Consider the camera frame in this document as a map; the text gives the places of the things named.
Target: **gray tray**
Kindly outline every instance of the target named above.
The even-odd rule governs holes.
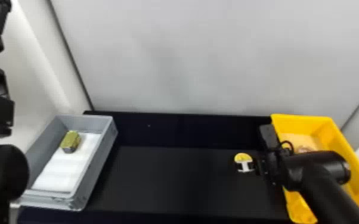
[[[74,190],[72,192],[55,192],[31,189],[68,130],[101,134],[96,144],[97,149],[87,160]],[[117,133],[114,120],[110,116],[56,116],[26,153],[30,178],[27,190],[17,202],[24,206],[49,209],[71,211],[84,209]]]

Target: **yellow plastic bin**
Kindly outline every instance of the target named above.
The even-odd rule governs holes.
[[[330,117],[271,115],[280,141],[288,140],[295,148],[332,150],[340,154],[351,167],[351,180],[343,189],[359,205],[359,159]],[[289,217],[295,223],[316,223],[317,219],[298,192],[284,188]]]

